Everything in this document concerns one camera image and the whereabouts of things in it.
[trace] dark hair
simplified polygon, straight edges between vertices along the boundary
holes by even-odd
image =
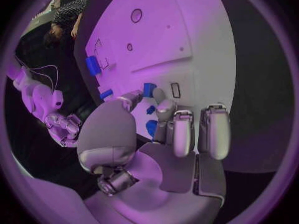
[[[49,31],[44,35],[43,44],[46,48],[56,48],[60,44],[60,39],[57,38],[54,34],[51,34]]]

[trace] black background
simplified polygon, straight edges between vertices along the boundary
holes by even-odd
[[[1,13],[1,31],[5,27],[6,21],[10,19],[12,12],[17,8],[21,0],[0,0],[2,7]],[[299,7],[298,0],[277,0],[282,6],[294,27],[299,27]],[[284,199],[272,212],[272,214],[263,223],[294,223],[298,220],[296,203],[298,199],[299,176],[297,175],[293,184],[289,188]],[[8,224],[23,224],[34,223],[34,220],[26,213],[25,209],[20,206],[18,201],[14,198],[13,193],[10,191],[6,180],[1,176],[0,181],[0,194],[1,194],[1,208],[0,208],[0,221],[1,223]]]

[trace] person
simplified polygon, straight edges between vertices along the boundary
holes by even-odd
[[[51,29],[45,34],[43,43],[47,48],[57,47],[64,35],[73,39],[78,33],[78,26],[87,0],[71,1],[57,9],[51,23]]]

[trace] blue block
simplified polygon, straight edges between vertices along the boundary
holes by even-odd
[[[101,68],[95,56],[90,56],[85,59],[86,65],[89,69],[89,72],[92,76],[95,76],[101,73]]]
[[[104,98],[106,98],[107,96],[112,95],[112,94],[113,94],[113,91],[111,89],[109,89],[109,90],[101,93],[100,98],[103,100]]]
[[[146,123],[146,127],[147,127],[147,130],[148,130],[148,133],[149,133],[149,135],[151,137],[154,137],[154,133],[155,133],[157,124],[158,124],[158,121],[156,121],[156,120],[149,120]]]
[[[147,114],[152,114],[154,111],[155,111],[155,107],[154,107],[154,106],[150,106],[150,107],[147,109]]]
[[[152,98],[152,91],[154,90],[154,88],[156,88],[157,86],[155,84],[152,83],[144,83],[144,97],[150,97]]]

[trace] white table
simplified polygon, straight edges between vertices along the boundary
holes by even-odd
[[[134,23],[131,13],[136,8],[142,17]],[[222,102],[230,110],[236,56],[221,0],[113,0],[95,26],[86,52],[102,66],[99,91],[113,90],[107,99],[154,83],[180,108],[194,112],[195,130],[200,110],[210,103]],[[180,99],[172,97],[173,82],[180,85]],[[154,99],[144,98],[132,112],[137,133],[148,138],[146,122],[157,120],[155,113],[146,114],[150,105],[156,105]]]

